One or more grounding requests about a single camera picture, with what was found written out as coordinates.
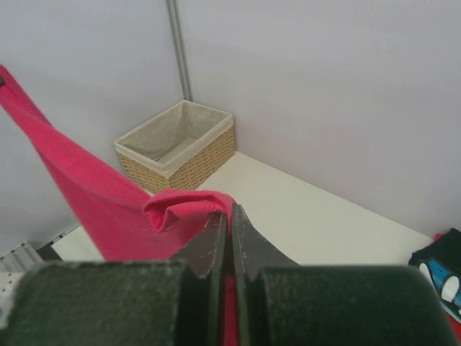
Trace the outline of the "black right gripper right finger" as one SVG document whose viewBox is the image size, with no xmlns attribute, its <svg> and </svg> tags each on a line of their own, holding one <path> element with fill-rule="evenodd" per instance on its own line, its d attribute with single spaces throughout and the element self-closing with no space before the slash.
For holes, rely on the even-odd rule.
<svg viewBox="0 0 461 346">
<path fill-rule="evenodd" d="M 233 205 L 231 226 L 238 344 L 269 345 L 264 269 L 299 264 L 256 230 L 242 205 Z"/>
</svg>

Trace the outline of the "left aluminium corner post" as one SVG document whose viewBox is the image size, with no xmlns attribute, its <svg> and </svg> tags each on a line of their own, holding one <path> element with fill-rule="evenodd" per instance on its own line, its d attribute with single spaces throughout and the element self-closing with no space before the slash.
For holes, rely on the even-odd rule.
<svg viewBox="0 0 461 346">
<path fill-rule="evenodd" d="M 179 70 L 179 79 L 182 86 L 183 98 L 192 101 L 192 88 L 187 65 L 186 50 L 179 16 L 179 6 L 177 0 L 166 0 L 166 8 L 169 15 L 171 34 L 176 53 L 176 62 Z"/>
</svg>

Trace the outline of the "aluminium frame rail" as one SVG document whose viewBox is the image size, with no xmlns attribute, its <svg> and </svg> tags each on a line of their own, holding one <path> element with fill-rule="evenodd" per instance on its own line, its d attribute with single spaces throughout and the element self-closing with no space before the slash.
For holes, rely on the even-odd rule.
<svg viewBox="0 0 461 346">
<path fill-rule="evenodd" d="M 13 289 L 20 277 L 27 271 L 49 263 L 61 264 L 63 258 L 57 253 L 53 245 L 65 239 L 75 231 L 83 231 L 82 225 L 74 229 L 64 231 L 43 247 L 36 249 L 28 241 L 1 256 L 1 297 Z"/>
</svg>

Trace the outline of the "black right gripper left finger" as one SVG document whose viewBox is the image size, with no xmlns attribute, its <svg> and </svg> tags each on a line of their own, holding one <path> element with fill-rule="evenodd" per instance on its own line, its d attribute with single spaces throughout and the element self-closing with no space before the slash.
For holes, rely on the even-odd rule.
<svg viewBox="0 0 461 346">
<path fill-rule="evenodd" d="M 227 215 L 211 213 L 203 228 L 172 256 L 186 265 L 175 345 L 223 345 Z"/>
</svg>

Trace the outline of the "magenta pink t-shirt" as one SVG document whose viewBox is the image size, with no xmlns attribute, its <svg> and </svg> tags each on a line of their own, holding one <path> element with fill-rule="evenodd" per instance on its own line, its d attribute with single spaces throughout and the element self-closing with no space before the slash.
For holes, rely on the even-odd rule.
<svg viewBox="0 0 461 346">
<path fill-rule="evenodd" d="M 221 192 L 164 190 L 149 196 L 55 129 L 5 67 L 1 106 L 29 138 L 106 260 L 166 260 L 202 230 L 211 213 L 232 218 L 235 200 Z"/>
</svg>

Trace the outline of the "woven wicker basket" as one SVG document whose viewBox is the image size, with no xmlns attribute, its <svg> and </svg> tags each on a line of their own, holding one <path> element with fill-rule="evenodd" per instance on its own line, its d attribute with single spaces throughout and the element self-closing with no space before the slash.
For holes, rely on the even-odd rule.
<svg viewBox="0 0 461 346">
<path fill-rule="evenodd" d="M 114 145 L 126 175 L 144 190 L 195 190 L 235 154 L 233 116 L 182 100 Z"/>
</svg>

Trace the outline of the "black folded printed t-shirt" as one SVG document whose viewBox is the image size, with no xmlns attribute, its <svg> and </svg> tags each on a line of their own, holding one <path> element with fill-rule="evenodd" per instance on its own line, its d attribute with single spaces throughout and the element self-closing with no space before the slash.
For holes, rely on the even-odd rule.
<svg viewBox="0 0 461 346">
<path fill-rule="evenodd" d="M 460 231 L 450 229 L 408 261 L 433 285 L 444 310 L 460 323 Z"/>
</svg>

